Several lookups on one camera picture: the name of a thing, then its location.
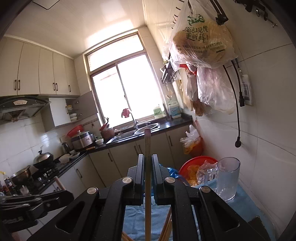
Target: kettle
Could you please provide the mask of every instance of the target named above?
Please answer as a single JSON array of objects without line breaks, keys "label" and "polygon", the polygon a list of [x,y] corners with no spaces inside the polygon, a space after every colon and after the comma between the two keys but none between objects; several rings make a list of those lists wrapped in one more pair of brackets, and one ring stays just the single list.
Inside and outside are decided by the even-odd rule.
[{"label": "kettle", "polygon": [[63,151],[64,151],[65,154],[70,154],[71,149],[70,149],[69,145],[66,142],[62,143],[62,148],[63,148]]}]

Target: rice cooker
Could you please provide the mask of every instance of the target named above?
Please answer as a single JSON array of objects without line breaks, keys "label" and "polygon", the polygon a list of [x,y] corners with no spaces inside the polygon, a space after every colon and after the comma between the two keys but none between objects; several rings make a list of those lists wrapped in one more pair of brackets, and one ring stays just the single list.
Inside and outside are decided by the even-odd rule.
[{"label": "rice cooker", "polygon": [[78,131],[77,134],[71,138],[71,142],[76,151],[82,151],[94,146],[94,139],[89,131]]}]

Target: window pane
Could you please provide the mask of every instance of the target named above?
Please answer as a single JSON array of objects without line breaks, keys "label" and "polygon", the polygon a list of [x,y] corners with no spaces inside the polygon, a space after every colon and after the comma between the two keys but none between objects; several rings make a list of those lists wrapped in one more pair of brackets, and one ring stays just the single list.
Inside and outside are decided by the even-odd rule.
[{"label": "window pane", "polygon": [[119,59],[131,53],[143,50],[143,46],[138,35],[116,41],[103,47],[87,56],[89,70],[93,71],[113,60]]},{"label": "window pane", "polygon": [[122,118],[123,109],[128,108],[116,67],[105,70],[93,77],[94,86],[104,117],[109,118],[110,127],[132,121],[131,115]]},{"label": "window pane", "polygon": [[146,55],[119,63],[118,69],[134,118],[153,115],[162,100]]}]

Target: green logo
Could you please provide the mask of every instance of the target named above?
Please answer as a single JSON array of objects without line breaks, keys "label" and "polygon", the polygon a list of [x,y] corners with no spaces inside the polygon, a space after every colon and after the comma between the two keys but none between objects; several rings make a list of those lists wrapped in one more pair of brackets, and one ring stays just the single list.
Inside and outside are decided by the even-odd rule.
[{"label": "green logo", "polygon": [[191,18],[190,16],[188,16],[187,18],[189,18],[189,19],[187,19],[187,21],[188,21],[190,26],[192,26],[193,23],[198,23],[198,22],[204,23],[205,22],[203,16],[201,16],[200,14],[198,14],[198,19],[197,18]]}]

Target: silver screw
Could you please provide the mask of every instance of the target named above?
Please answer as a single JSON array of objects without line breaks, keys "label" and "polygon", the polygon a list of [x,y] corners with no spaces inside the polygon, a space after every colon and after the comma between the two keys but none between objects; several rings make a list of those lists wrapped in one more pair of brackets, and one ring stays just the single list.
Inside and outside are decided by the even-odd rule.
[{"label": "silver screw", "polygon": [[132,179],[130,177],[124,177],[122,179],[122,182],[124,182],[124,183],[130,183],[131,181],[132,181]]},{"label": "silver screw", "polygon": [[175,179],[174,179],[173,177],[167,177],[167,178],[165,179],[165,181],[166,181],[167,183],[174,183],[174,182],[175,182]]},{"label": "silver screw", "polygon": [[202,186],[202,187],[201,187],[201,190],[202,190],[202,192],[204,192],[204,193],[209,193],[209,192],[211,191],[211,189],[210,189],[209,187],[207,187],[207,186]]},{"label": "silver screw", "polygon": [[87,189],[87,193],[88,194],[94,194],[94,193],[96,193],[96,188],[89,188],[89,189]]}]

